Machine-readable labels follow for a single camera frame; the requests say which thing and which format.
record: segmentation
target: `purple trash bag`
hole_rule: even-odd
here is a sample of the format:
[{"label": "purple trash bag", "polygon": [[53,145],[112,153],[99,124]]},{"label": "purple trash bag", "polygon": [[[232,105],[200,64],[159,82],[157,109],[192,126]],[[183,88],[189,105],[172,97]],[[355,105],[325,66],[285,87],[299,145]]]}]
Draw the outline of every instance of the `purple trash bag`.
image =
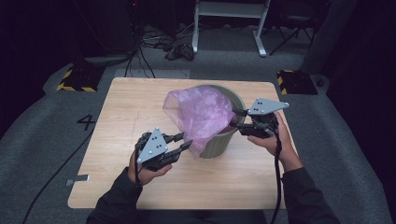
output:
[{"label": "purple trash bag", "polygon": [[216,134],[229,127],[235,117],[231,100],[210,86],[170,91],[163,111],[184,133],[185,141],[193,140],[190,151],[195,159]]}]

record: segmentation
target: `hand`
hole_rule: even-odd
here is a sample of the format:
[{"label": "hand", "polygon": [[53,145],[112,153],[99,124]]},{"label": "hand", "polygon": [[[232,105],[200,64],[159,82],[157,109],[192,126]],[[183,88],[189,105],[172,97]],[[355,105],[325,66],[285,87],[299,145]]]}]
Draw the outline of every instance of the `hand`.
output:
[{"label": "hand", "polygon": [[[137,169],[140,170],[142,168],[141,164],[137,164]],[[147,185],[152,179],[157,176],[166,175],[168,171],[172,169],[172,164],[168,164],[164,166],[162,169],[153,172],[143,168],[140,170],[139,179],[142,182],[142,185]],[[135,176],[134,176],[134,152],[131,155],[131,159],[129,160],[129,169],[128,169],[128,177],[129,179],[135,183]]]},{"label": "hand", "polygon": [[[291,145],[290,134],[285,122],[277,111],[274,113],[276,115],[277,122],[279,123],[279,138],[282,143],[282,151],[280,152],[279,160],[283,165],[284,171],[287,172],[303,167],[303,163],[301,162],[300,158],[298,157],[297,153],[294,151],[294,148]],[[257,146],[265,147],[269,153],[275,156],[276,137],[274,135],[269,138],[248,136],[247,140],[256,144]]]}]

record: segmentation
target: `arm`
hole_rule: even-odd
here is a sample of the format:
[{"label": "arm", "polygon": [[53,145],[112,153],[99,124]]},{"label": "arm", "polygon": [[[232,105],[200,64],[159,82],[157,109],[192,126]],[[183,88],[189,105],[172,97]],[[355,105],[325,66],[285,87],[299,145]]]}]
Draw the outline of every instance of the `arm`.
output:
[{"label": "arm", "polygon": [[[289,223],[339,223],[334,212],[327,205],[322,191],[316,187],[293,149],[290,134],[283,119],[279,113],[275,112],[275,114],[282,142],[279,161],[285,171],[282,182]],[[272,155],[276,153],[276,138],[274,136],[265,139],[249,136],[247,140],[265,147]]]},{"label": "arm", "polygon": [[[144,186],[154,177],[165,175],[170,169],[172,169],[171,164],[157,172],[142,169],[139,179]],[[136,203],[143,188],[136,185],[134,173],[134,153],[132,153],[129,167],[122,171],[111,189],[98,200],[95,209],[87,218],[87,224],[136,223]]]}]

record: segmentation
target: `desk leg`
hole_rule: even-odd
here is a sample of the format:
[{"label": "desk leg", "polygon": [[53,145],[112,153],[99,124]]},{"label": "desk leg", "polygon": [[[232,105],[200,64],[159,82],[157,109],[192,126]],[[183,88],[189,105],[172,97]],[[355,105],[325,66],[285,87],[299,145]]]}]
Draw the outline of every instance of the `desk leg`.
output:
[{"label": "desk leg", "polygon": [[270,7],[271,0],[266,0],[264,5],[264,10],[262,11],[262,17],[260,18],[259,30],[253,31],[254,40],[256,41],[257,49],[259,50],[259,54],[262,57],[267,56],[265,52],[264,45],[262,44],[262,39],[260,36],[262,35],[262,27],[264,26],[265,18],[267,17],[268,8]]},{"label": "desk leg", "polygon": [[198,51],[198,35],[199,35],[199,0],[196,0],[195,14],[194,14],[194,34],[192,35],[192,49],[194,53]]}]

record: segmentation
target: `black sleeve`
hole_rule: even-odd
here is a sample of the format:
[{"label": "black sleeve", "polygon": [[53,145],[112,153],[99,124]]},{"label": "black sleeve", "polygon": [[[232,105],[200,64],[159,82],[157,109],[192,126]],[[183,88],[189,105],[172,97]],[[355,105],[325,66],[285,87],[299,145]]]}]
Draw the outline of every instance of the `black sleeve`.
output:
[{"label": "black sleeve", "polygon": [[340,223],[304,167],[283,174],[282,182],[289,223]]},{"label": "black sleeve", "polygon": [[86,223],[136,223],[136,202],[141,192],[142,189],[128,178],[126,167],[111,189],[98,200]]}]

